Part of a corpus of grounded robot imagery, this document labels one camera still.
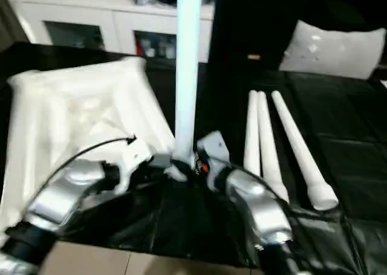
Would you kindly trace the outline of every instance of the tiled floor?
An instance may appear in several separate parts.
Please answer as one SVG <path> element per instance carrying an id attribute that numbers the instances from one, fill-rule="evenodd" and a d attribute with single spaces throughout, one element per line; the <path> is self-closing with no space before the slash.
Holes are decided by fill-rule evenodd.
<path id="1" fill-rule="evenodd" d="M 262 275 L 249 269 L 59 243 L 41 275 Z"/>

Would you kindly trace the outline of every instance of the white cushion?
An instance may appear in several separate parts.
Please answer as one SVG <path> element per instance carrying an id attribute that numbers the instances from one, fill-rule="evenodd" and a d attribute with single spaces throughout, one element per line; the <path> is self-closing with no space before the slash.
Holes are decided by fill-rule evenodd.
<path id="1" fill-rule="evenodd" d="M 279 69 L 367 79 L 382 56 L 385 33 L 326 31 L 298 21 Z"/>

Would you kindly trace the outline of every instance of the black table surface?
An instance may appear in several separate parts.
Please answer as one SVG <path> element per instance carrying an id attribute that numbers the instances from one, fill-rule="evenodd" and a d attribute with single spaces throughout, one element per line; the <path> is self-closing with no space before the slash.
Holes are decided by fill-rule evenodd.
<path id="1" fill-rule="evenodd" d="M 15 44 L 0 54 L 1 171 L 12 90 L 6 81 L 27 70 L 55 70 L 118 60 L 101 51 Z M 149 79 L 174 131 L 175 69 L 149 59 Z M 220 130 L 233 162 L 242 163 L 248 92 L 265 91 L 290 204 L 291 223 L 302 256 L 315 274 L 387 273 L 387 90 L 376 80 L 303 73 L 211 70 L 201 64 L 195 139 Z M 340 207 L 317 212 L 286 138 L 270 93 L 279 90 Z M 84 214 L 87 226 L 68 241 L 122 250 L 252 267 L 240 217 L 229 202 L 191 183 L 165 178 Z"/>

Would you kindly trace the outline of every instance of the white plastic rod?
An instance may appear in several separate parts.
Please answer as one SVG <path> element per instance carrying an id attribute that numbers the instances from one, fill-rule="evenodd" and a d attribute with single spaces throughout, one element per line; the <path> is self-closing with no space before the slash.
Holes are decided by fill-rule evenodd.
<path id="1" fill-rule="evenodd" d="M 276 145 L 274 142 L 272 122 L 268 112 L 267 99 L 264 92 L 258 92 L 258 125 L 259 142 L 261 144 L 263 177 L 273 191 L 289 203 L 289 196 L 282 182 Z"/>
<path id="2" fill-rule="evenodd" d="M 332 209 L 337 206 L 339 200 L 332 187 L 324 180 L 281 94 L 274 91 L 272 97 L 291 148 L 307 183 L 308 196 L 313 207 L 316 210 Z"/>
<path id="3" fill-rule="evenodd" d="M 194 142 L 201 0 L 177 0 L 175 152 L 191 164 Z"/>
<path id="4" fill-rule="evenodd" d="M 256 91 L 250 91 L 249 105 L 247 108 L 243 167 L 251 173 L 261 176 L 258 133 L 258 102 L 258 93 Z"/>

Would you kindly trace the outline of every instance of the plastic bag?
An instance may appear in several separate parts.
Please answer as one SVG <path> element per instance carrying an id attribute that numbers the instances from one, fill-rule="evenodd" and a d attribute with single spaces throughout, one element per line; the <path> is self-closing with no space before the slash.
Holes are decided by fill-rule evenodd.
<path id="1" fill-rule="evenodd" d="M 382 56 L 385 33 L 326 31 L 298 21 L 279 69 L 367 79 Z"/>
<path id="2" fill-rule="evenodd" d="M 102 141 L 135 134 L 155 152 L 174 149 L 169 129 L 137 57 L 64 70 L 14 76 L 0 230 L 48 175 L 70 156 Z M 119 159 L 125 142 L 107 144 L 82 158 Z"/>

